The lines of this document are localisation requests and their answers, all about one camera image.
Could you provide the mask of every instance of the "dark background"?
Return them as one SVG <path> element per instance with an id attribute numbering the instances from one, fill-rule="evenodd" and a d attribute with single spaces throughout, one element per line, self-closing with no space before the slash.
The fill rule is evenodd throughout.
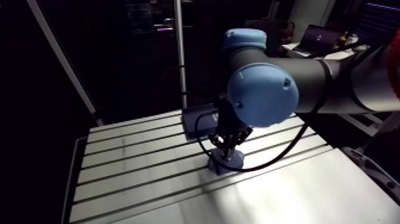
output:
<path id="1" fill-rule="evenodd" d="M 181 108 L 178 71 L 172 70 L 161 82 L 163 73 L 177 66 L 174 31 L 133 35 L 126 1 L 122 0 L 38 2 L 106 123 Z M 344 19 L 341 13 L 345 2 L 336 1 L 327 25 L 345 29 L 345 21 L 355 17 L 346 14 Z M 279 20 L 289 18 L 293 3 L 292 0 L 281 1 L 277 14 Z M 1 5 L 1 16 L 5 16 L 2 21 L 10 21 L 3 35 L 4 43 L 10 43 L 6 44 L 4 55 L 11 59 L 2 68 L 7 77 L 16 79 L 18 87 L 4 95 L 20 99 L 11 100 L 13 105 L 10 108 L 18 108 L 11 112 L 21 113 L 18 120 L 26 127 L 24 133 L 29 134 L 26 148 L 29 149 L 27 161 L 30 164 L 27 170 L 32 172 L 29 175 L 32 182 L 29 194 L 34 198 L 31 207 L 35 216 L 54 218 L 51 223 L 58 223 L 75 140 L 87 136 L 96 123 L 54 55 L 26 1 L 2 2 Z M 189 90 L 218 87 L 215 78 L 221 69 L 218 62 L 223 33 L 229 28 L 244 27 L 246 20 L 265 17 L 268 10 L 261 9 L 266 5 L 269 1 L 195 1 L 183 4 L 183 25 L 193 26 L 185 27 L 183 33 Z M 164 15 L 155 23 L 174 16 L 172 1 L 162 1 L 162 9 Z M 211 99 L 189 96 L 189 105 L 207 102 Z M 366 134 L 336 115 L 310 117 L 300 114 L 300 117 L 334 147 L 358 147 L 368 139 Z M 375 153 L 371 155 L 385 169 L 395 170 L 393 158 L 382 155 L 390 154 L 390 146 L 399 145 L 398 142 L 393 142 L 391 137 L 377 144 L 376 148 L 382 153 L 372 151 Z M 44 196 L 49 196 L 49 201 L 45 201 Z"/>

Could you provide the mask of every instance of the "desk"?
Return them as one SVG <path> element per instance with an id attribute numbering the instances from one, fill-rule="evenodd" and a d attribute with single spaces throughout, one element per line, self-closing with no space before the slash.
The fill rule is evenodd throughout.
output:
<path id="1" fill-rule="evenodd" d="M 237 148 L 244 167 L 278 155 L 303 121 L 256 128 Z M 213 146 L 206 140 L 206 148 Z M 266 169 L 216 176 L 181 111 L 90 130 L 71 223 L 385 223 L 400 207 L 340 150 L 308 128 Z"/>
<path id="2" fill-rule="evenodd" d="M 289 43 L 289 44 L 282 45 L 282 47 L 287 50 L 287 56 L 289 56 L 291 58 L 304 58 L 304 57 L 309 56 L 310 54 L 293 50 L 299 44 L 300 43 Z M 354 54 L 355 54 L 355 52 L 353 50 L 339 51 L 339 52 L 336 52 L 333 54 L 329 54 L 329 55 L 323 57 L 323 59 L 344 60 Z"/>

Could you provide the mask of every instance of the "black cable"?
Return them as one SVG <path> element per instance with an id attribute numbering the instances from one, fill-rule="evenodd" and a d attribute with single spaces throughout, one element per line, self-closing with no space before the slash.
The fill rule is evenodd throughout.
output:
<path id="1" fill-rule="evenodd" d="M 357 65 L 359 65 L 360 62 L 362 62 L 365 58 L 367 58 L 370 54 L 372 54 L 380 46 L 381 45 L 375 45 L 374 47 L 371 47 L 369 50 L 367 50 L 365 53 L 363 53 L 363 55 L 361 55 L 360 57 L 358 57 L 354 61 L 352 61 L 352 63 L 345 69 L 345 71 L 342 73 L 342 75 L 339 75 L 336 80 L 338 80 L 341 76 L 349 76 L 350 72 Z M 316 114 L 318 112 L 318 110 L 325 104 L 325 102 L 326 102 L 326 100 L 327 100 L 327 98 L 328 98 L 328 96 L 330 94 L 330 91 L 332 90 L 333 86 L 334 86 L 334 84 L 332 84 L 332 82 L 331 82 L 325 88 L 325 90 L 322 93 L 320 99 L 317 101 L 317 103 L 315 104 L 314 108 L 311 110 L 311 112 L 310 112 L 311 115 Z M 304 134 L 304 132 L 308 128 L 308 124 L 304 123 L 304 125 L 301 127 L 299 132 L 293 138 L 292 142 L 285 148 L 285 150 L 283 150 L 278 156 L 276 156 L 272 160 L 270 160 L 270 161 L 268 161 L 268 162 L 266 162 L 264 164 L 261 164 L 259 166 L 252 167 L 252 168 L 239 169 L 239 168 L 226 166 L 225 164 L 223 164 L 223 163 L 219 162 L 218 160 L 216 160 L 214 158 L 214 156 L 212 155 L 212 153 L 205 149 L 203 143 L 200 140 L 199 132 L 198 132 L 198 123 L 199 123 L 200 119 L 202 117 L 208 116 L 210 114 L 214 114 L 216 112 L 218 112 L 218 110 L 212 111 L 212 112 L 209 112 L 209 113 L 204 113 L 204 114 L 201 114 L 200 116 L 197 117 L 196 122 L 195 122 L 196 139 L 197 139 L 201 149 L 203 150 L 203 152 L 212 160 L 212 162 L 214 162 L 215 164 L 217 164 L 220 167 L 223 167 L 223 168 L 225 168 L 227 170 L 231 170 L 231 171 L 235 171 L 235 172 L 252 172 L 252 171 L 256 171 L 256 170 L 260 170 L 260 169 L 266 168 L 266 167 L 271 166 L 272 164 L 276 163 L 277 161 L 282 159 L 297 144 L 297 142 L 301 139 L 302 135 Z"/>
<path id="2" fill-rule="evenodd" d="M 322 94 L 322 96 L 320 97 L 320 99 L 317 101 L 317 103 L 315 104 L 313 110 L 311 111 L 311 114 L 315 114 L 318 112 L 318 110 L 325 104 L 327 97 L 329 96 L 329 92 L 330 92 L 330 88 L 332 88 L 332 85 L 328 86 L 326 88 L 326 90 L 324 91 L 324 93 Z M 214 158 L 214 156 L 211 154 L 211 152 L 207 151 L 203 145 L 203 143 L 200 140 L 199 137 L 199 132 L 198 132 L 198 124 L 199 121 L 202 117 L 205 117 L 207 115 L 210 114 L 214 114 L 215 112 L 218 112 L 218 110 L 216 111 L 212 111 L 212 112 L 208 112 L 208 113 L 204 113 L 201 114 L 200 116 L 197 117 L 196 122 L 195 122 L 195 134 L 196 134 L 196 138 L 197 141 L 201 147 L 201 149 L 203 150 L 203 152 L 218 166 L 223 167 L 227 170 L 231 170 L 231 171 L 235 171 L 235 172 L 251 172 L 251 171 L 256 171 L 256 170 L 261 170 L 267 166 L 271 166 L 272 164 L 276 163 L 277 161 L 279 161 L 281 158 L 283 158 L 296 144 L 297 142 L 300 140 L 301 136 L 304 134 L 305 130 L 308 128 L 308 124 L 304 123 L 304 125 L 301 127 L 301 129 L 299 130 L 299 132 L 297 133 L 297 135 L 294 137 L 294 139 L 292 140 L 292 142 L 286 147 L 285 150 L 283 150 L 277 157 L 273 158 L 272 160 L 261 164 L 259 166 L 255 166 L 252 168 L 245 168 L 245 169 L 239 169 L 239 168 L 234 168 L 234 167 L 230 167 L 230 166 L 226 166 L 225 164 L 219 162 L 218 160 L 216 160 Z"/>
<path id="3" fill-rule="evenodd" d="M 161 86 L 162 86 L 163 83 L 164 83 L 164 76 L 165 76 L 165 75 L 167 75 L 168 73 L 170 73 L 171 71 L 173 71 L 173 70 L 175 70 L 175 69 L 180 69 L 180 68 L 183 68 L 183 67 L 186 67 L 186 65 L 185 65 L 185 64 L 182 64 L 182 65 L 180 65 L 180 66 L 175 66 L 175 67 L 172 67 L 172 68 L 168 69 L 167 71 L 165 71 L 165 72 L 161 75 Z"/>

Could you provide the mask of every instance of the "red object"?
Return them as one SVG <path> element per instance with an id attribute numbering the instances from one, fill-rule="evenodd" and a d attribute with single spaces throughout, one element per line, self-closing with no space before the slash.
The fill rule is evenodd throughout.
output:
<path id="1" fill-rule="evenodd" d="M 400 64 L 400 29 L 397 30 L 395 38 L 390 45 L 389 59 L 387 63 L 387 76 L 390 81 L 390 85 L 397 99 L 400 100 L 400 80 L 397 76 L 397 67 Z"/>

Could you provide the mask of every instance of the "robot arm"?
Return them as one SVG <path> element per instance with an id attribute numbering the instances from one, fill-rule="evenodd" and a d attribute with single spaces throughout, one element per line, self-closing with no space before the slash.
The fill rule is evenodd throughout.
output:
<path id="1" fill-rule="evenodd" d="M 326 88 L 349 63 L 307 58 L 268 58 L 260 44 L 265 33 L 249 29 L 229 30 L 225 50 L 232 75 L 227 99 L 239 118 L 251 126 L 280 123 L 291 113 L 309 113 Z M 361 114 L 400 110 L 400 100 L 387 75 L 388 49 L 362 61 L 348 79 L 335 82 L 319 113 Z"/>
<path id="2" fill-rule="evenodd" d="M 360 114 L 400 110 L 399 93 L 393 88 L 399 85 L 393 81 L 400 77 L 398 72 L 394 79 L 387 75 L 388 49 L 365 54 L 368 56 L 363 60 L 355 59 L 362 63 L 348 70 L 351 63 L 333 60 L 268 58 L 264 54 L 265 41 L 266 34 L 260 30 L 226 32 L 226 94 L 216 102 L 218 126 L 215 134 L 209 136 L 217 149 L 212 155 L 206 152 L 211 158 L 211 169 L 217 171 L 217 166 L 222 166 L 240 170 L 243 155 L 235 151 L 235 146 L 251 133 L 251 127 L 280 123 L 293 112 Z"/>

